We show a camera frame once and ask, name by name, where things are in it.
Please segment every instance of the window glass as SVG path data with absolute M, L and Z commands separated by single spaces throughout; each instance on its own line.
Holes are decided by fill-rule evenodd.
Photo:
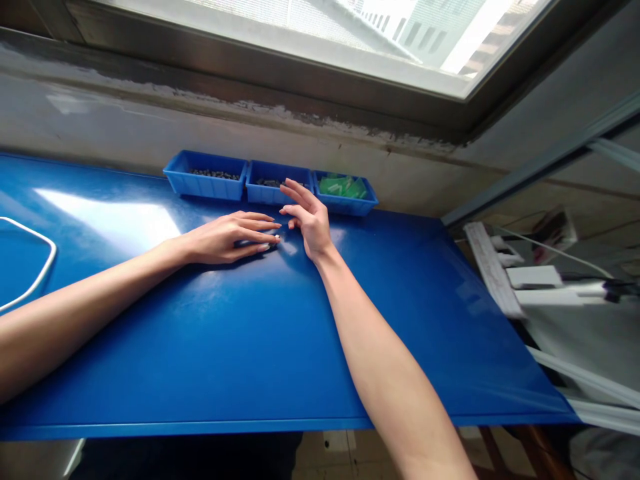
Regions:
M 464 99 L 549 0 L 100 2 Z

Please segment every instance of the floor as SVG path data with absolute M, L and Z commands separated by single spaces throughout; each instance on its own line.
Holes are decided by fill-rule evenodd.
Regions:
M 501 427 L 492 432 L 507 468 L 526 477 L 535 473 L 520 442 Z M 493 469 L 476 427 L 459 429 L 472 464 Z M 293 480 L 399 480 L 376 430 L 306 432 L 296 455 Z
M 501 427 L 493 436 L 508 470 L 535 478 L 520 442 Z M 476 427 L 459 429 L 472 464 L 493 469 Z M 76 441 L 0 442 L 0 479 L 62 480 Z M 292 480 L 399 480 L 389 453 L 375 430 L 306 432 L 296 455 Z

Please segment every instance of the blue storage tray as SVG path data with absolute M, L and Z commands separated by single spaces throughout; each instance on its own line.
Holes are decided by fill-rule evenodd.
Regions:
M 220 157 L 188 150 L 178 153 L 166 168 L 164 174 L 169 178 L 171 188 L 180 195 L 240 200 L 247 176 L 246 160 Z M 190 173 L 192 169 L 224 171 L 231 175 L 240 175 L 239 180 L 221 179 Z
M 330 172 L 324 172 L 316 170 L 313 172 L 313 192 L 316 197 L 320 199 L 322 203 L 327 206 L 327 210 L 333 213 L 342 213 L 344 215 L 355 215 L 356 217 L 364 217 L 368 214 L 372 208 L 378 205 L 378 198 L 375 196 L 375 192 L 369 180 L 364 177 L 353 177 L 354 180 L 358 178 L 362 179 L 367 187 L 367 196 L 363 199 L 350 199 L 346 197 L 340 197 L 338 195 L 324 195 L 320 193 L 320 179 L 328 175 Z
M 282 193 L 280 188 L 256 184 L 260 179 L 284 182 L 287 178 L 306 185 L 309 190 L 313 188 L 311 170 L 309 169 L 252 160 L 247 173 L 247 200 L 252 203 L 266 203 L 268 205 L 290 205 L 295 203 Z

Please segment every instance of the green component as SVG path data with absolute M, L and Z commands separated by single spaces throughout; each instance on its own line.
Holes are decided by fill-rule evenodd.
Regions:
M 367 196 L 367 186 L 362 181 L 362 178 L 358 178 L 344 193 L 345 197 L 363 199 Z
M 320 193 L 344 197 L 352 184 L 353 178 L 351 176 L 340 177 L 335 173 L 330 173 L 320 180 Z

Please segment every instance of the hand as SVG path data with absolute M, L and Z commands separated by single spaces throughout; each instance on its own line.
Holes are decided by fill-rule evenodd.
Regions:
M 280 191 L 298 205 L 285 205 L 281 214 L 288 213 L 294 218 L 289 220 L 289 229 L 300 228 L 305 238 L 307 256 L 316 263 L 324 254 L 334 248 L 329 234 L 329 214 L 327 208 L 314 194 L 298 182 L 287 179 L 280 185 Z
M 243 257 L 268 250 L 270 243 L 279 243 L 280 239 L 258 230 L 278 229 L 281 226 L 279 223 L 273 223 L 273 218 L 268 215 L 237 211 L 173 240 L 185 255 L 187 263 L 218 265 L 233 263 Z M 234 242 L 242 240 L 258 244 L 235 248 Z

